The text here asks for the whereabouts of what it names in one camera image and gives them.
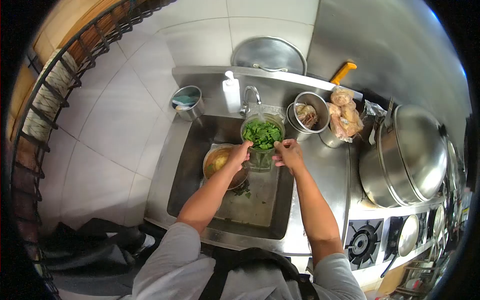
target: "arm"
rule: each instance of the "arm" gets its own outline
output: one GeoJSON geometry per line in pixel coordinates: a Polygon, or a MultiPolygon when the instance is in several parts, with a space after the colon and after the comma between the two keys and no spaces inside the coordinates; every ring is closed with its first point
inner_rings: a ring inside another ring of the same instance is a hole
{"type": "Polygon", "coordinates": [[[297,182],[301,218],[312,248],[313,265],[333,253],[343,253],[340,232],[332,210],[303,163],[297,141],[275,142],[280,155],[274,156],[276,166],[287,166],[297,182]]]}
{"type": "Polygon", "coordinates": [[[222,204],[222,198],[227,191],[233,176],[242,168],[241,164],[248,160],[250,141],[235,147],[228,156],[227,163],[196,191],[180,210],[177,222],[188,224],[200,234],[212,220],[217,209],[222,204]]]}

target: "hand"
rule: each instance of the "hand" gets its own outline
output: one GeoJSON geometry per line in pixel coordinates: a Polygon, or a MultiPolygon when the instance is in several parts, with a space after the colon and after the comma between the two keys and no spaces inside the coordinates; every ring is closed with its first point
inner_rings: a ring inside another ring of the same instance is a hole
{"type": "Polygon", "coordinates": [[[228,156],[228,161],[225,164],[226,166],[231,166],[235,172],[238,172],[242,168],[242,162],[250,159],[250,153],[248,153],[248,147],[253,146],[253,142],[245,141],[241,145],[236,145],[233,147],[230,155],[228,156]]]}
{"type": "Polygon", "coordinates": [[[294,139],[283,140],[280,142],[274,142],[274,147],[279,152],[278,155],[272,156],[275,160],[275,166],[287,166],[290,169],[290,173],[294,173],[300,168],[304,168],[303,154],[300,145],[294,139]]]}

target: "running water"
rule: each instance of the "running water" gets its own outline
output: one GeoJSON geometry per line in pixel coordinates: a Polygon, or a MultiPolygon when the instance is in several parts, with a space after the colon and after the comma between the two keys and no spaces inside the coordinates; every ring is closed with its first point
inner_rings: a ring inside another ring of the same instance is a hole
{"type": "Polygon", "coordinates": [[[257,104],[258,107],[258,119],[260,122],[265,123],[264,108],[262,104],[257,104]]]}

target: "faucet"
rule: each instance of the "faucet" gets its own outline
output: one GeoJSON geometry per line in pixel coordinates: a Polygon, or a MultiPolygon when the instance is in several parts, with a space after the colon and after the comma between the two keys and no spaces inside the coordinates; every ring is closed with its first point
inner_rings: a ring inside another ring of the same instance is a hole
{"type": "Polygon", "coordinates": [[[255,93],[255,97],[257,98],[257,104],[262,104],[262,101],[260,100],[260,94],[258,93],[257,88],[253,85],[245,87],[245,90],[243,91],[243,102],[240,109],[240,114],[243,116],[246,116],[250,112],[250,107],[248,105],[249,90],[252,90],[255,93]]]}

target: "frying pan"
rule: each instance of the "frying pan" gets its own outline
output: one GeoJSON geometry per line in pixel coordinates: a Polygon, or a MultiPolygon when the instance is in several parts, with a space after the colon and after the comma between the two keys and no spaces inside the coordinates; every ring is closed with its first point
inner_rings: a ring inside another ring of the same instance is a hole
{"type": "Polygon", "coordinates": [[[445,236],[444,236],[444,233],[443,233],[444,226],[445,226],[445,210],[444,210],[444,207],[442,205],[440,205],[440,206],[438,206],[437,210],[435,211],[435,218],[433,219],[433,235],[432,236],[433,236],[433,239],[435,241],[435,245],[433,246],[432,251],[430,251],[429,260],[431,259],[432,253],[434,251],[436,253],[435,261],[438,260],[440,258],[440,256],[442,256],[442,252],[444,251],[444,249],[442,249],[442,247],[440,247],[440,244],[438,242],[438,237],[440,235],[442,235],[443,248],[444,248],[445,247],[445,236]]]}
{"type": "Polygon", "coordinates": [[[393,254],[395,256],[385,271],[380,275],[380,278],[385,277],[398,256],[407,256],[413,250],[419,236],[419,227],[420,223],[417,215],[410,215],[405,222],[403,222],[400,234],[398,234],[396,241],[394,241],[395,249],[393,250],[393,254]]]}

